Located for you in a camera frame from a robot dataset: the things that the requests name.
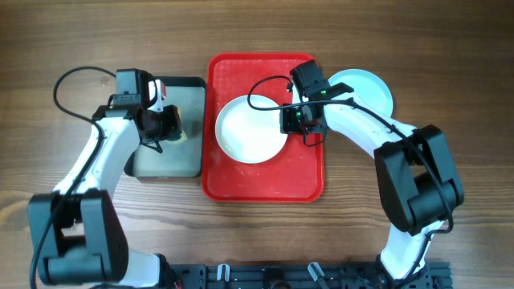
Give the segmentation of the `green and yellow sponge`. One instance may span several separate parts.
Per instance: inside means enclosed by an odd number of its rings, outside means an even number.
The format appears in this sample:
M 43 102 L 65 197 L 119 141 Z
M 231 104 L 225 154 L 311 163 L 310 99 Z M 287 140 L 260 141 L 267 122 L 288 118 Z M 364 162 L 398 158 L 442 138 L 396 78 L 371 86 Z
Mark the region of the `green and yellow sponge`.
M 182 125 L 182 110 L 179 107 L 173 106 L 173 117 L 175 124 L 173 125 L 169 140 L 172 142 L 183 142 L 187 139 L 187 135 Z

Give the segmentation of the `white plate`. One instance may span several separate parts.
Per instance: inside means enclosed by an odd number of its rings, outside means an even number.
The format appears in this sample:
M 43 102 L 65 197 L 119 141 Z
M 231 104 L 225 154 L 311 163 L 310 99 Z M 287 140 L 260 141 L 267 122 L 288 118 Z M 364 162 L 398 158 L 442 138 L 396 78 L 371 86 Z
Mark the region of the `white plate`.
M 280 131 L 277 103 L 265 96 L 240 96 L 226 104 L 215 122 L 219 147 L 231 159 L 258 164 L 272 159 L 288 136 Z

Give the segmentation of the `light blue plate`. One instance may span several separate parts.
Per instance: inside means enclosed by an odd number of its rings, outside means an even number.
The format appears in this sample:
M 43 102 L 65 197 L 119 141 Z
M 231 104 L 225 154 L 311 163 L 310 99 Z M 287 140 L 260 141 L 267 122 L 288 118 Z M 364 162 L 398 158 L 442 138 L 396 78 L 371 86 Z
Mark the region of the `light blue plate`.
M 368 105 L 388 117 L 393 116 L 393 95 L 386 83 L 374 73 L 357 68 L 346 69 L 332 75 L 328 81 L 331 85 L 349 85 Z

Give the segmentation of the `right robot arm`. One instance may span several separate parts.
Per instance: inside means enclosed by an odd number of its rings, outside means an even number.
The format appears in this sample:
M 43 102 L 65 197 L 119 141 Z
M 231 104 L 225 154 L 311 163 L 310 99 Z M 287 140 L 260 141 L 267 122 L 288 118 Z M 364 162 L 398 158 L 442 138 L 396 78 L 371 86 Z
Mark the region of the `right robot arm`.
M 401 287 L 417 279 L 432 238 L 453 230 L 453 211 L 464 199 L 443 132 L 379 112 L 349 85 L 327 81 L 314 60 L 292 68 L 288 79 L 294 96 L 281 107 L 281 132 L 338 132 L 373 158 L 381 206 L 391 223 L 378 256 L 379 283 Z

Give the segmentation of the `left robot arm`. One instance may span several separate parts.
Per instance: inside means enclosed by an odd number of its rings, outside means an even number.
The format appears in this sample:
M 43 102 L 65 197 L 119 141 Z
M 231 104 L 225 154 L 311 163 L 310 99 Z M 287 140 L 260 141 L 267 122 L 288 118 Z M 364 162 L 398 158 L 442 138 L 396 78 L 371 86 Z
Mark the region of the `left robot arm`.
M 177 108 L 161 104 L 164 89 L 147 71 L 112 73 L 116 91 L 86 119 L 92 132 L 67 176 L 34 195 L 27 217 L 34 253 L 29 285 L 180 288 L 161 254 L 129 249 L 112 204 L 121 174 L 140 146 L 162 153 L 163 140 L 179 140 Z

